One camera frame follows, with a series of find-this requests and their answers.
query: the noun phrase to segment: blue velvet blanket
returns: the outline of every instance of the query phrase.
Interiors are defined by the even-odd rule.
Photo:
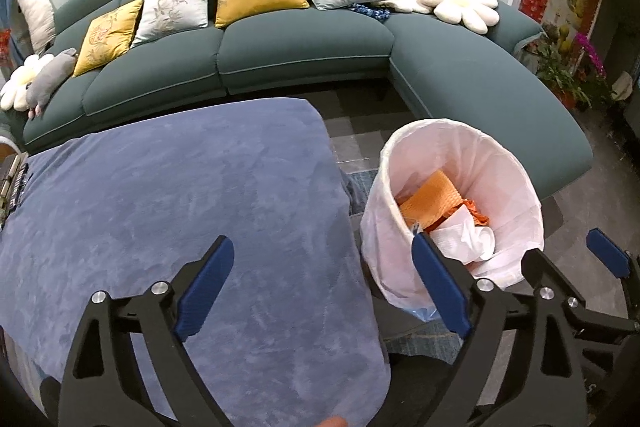
[[[0,325],[62,379],[91,294],[170,280],[224,234],[234,268],[185,347],[236,427],[365,426],[388,390],[324,124],[305,101],[202,108],[30,158],[0,233]],[[152,401],[172,415],[135,339]]]

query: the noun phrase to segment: white trash bag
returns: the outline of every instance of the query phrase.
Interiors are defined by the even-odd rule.
[[[495,254],[467,265],[500,288],[523,279],[527,250],[544,248],[540,200],[516,157],[489,135],[452,120],[419,120],[398,129],[380,153],[380,169],[362,216],[362,255],[386,300],[421,320],[436,308],[414,267],[414,234],[395,197],[411,195],[441,169],[460,195],[490,218]]]

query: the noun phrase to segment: metal screw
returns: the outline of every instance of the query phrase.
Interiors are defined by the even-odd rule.
[[[153,295],[162,295],[163,293],[166,293],[168,289],[168,283],[164,281],[158,281],[154,283],[153,286],[151,286],[151,293],[153,293]]]
[[[93,295],[91,295],[91,302],[94,303],[94,304],[100,304],[106,298],[107,298],[107,293],[105,293],[102,290],[100,290],[100,291],[94,293]]]
[[[478,286],[478,289],[481,292],[490,292],[495,288],[494,282],[490,281],[489,279],[479,279],[476,282],[476,286]]]
[[[549,288],[548,286],[544,286],[540,288],[540,296],[545,299],[545,301],[550,301],[556,296],[556,294],[551,288]]]

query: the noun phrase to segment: white paper towel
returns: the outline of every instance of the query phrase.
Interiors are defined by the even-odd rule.
[[[494,231],[490,227],[476,227],[474,216],[464,204],[430,236],[445,257],[462,264],[488,261],[494,255]]]

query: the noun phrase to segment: trash bin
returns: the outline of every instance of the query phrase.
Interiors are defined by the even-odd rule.
[[[419,120],[400,128],[380,153],[380,169],[360,224],[362,256],[386,300],[424,321],[438,314],[414,267],[414,234],[396,198],[414,194],[438,169],[491,220],[494,256],[466,265],[476,279],[487,277],[500,288],[513,285],[523,279],[520,261],[526,251],[544,247],[540,200],[525,169],[507,149],[452,120]]]

